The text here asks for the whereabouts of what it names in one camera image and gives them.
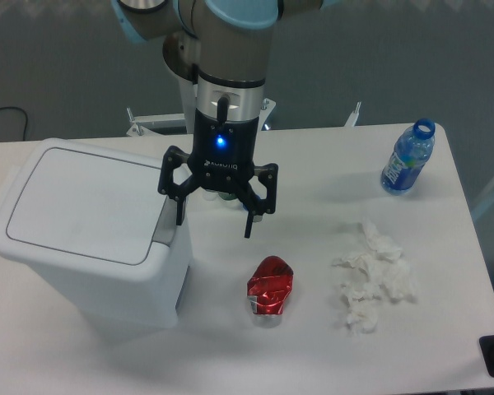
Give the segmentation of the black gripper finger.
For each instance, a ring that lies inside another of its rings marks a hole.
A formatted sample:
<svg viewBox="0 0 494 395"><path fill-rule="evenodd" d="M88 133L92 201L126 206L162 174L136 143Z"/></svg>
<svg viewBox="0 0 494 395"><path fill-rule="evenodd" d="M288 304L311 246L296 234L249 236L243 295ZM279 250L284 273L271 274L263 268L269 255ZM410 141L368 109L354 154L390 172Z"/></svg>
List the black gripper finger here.
<svg viewBox="0 0 494 395"><path fill-rule="evenodd" d="M247 209L247 220L244 237L251 236L254 218L264 214L273 214L276 211L278 165L269 163L262 166L253 166L250 179L241 177L235 186L235 194ZM250 180L256 178L265 188L265 198L261 198L252 188Z"/></svg>
<svg viewBox="0 0 494 395"><path fill-rule="evenodd" d="M157 191L176 203L176 225L183 225L187 196L198 188L196 179L192 175L181 184L177 184L174 180L175 171L181 165L187 165L188 163L188 153L177 146L170 146L163 155L161 164L161 175Z"/></svg>

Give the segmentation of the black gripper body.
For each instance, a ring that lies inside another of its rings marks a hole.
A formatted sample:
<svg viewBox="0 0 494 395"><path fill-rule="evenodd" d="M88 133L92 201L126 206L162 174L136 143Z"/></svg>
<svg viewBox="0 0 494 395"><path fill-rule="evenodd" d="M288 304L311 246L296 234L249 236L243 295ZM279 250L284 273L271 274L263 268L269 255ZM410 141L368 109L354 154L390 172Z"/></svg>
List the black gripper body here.
<svg viewBox="0 0 494 395"><path fill-rule="evenodd" d="M198 185L227 193L234 193L237 188L247 189L254 176L258 130L257 118L219 124L216 119L197 111L188 166Z"/></svg>

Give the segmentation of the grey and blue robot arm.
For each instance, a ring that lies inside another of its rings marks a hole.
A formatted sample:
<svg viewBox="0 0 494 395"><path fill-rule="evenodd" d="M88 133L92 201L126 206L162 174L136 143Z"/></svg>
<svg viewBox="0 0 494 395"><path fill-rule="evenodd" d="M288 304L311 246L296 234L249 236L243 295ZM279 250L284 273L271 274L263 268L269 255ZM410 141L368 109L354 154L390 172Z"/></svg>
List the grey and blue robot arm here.
<svg viewBox="0 0 494 395"><path fill-rule="evenodd" d="M322 10L325 1L115 1L125 34L162 38L167 67L197 88L193 148L164 154L158 190L177 204L198 188L235 195L248 222L276 210L274 163L257 166L254 148L273 29L285 16Z"/></svg>

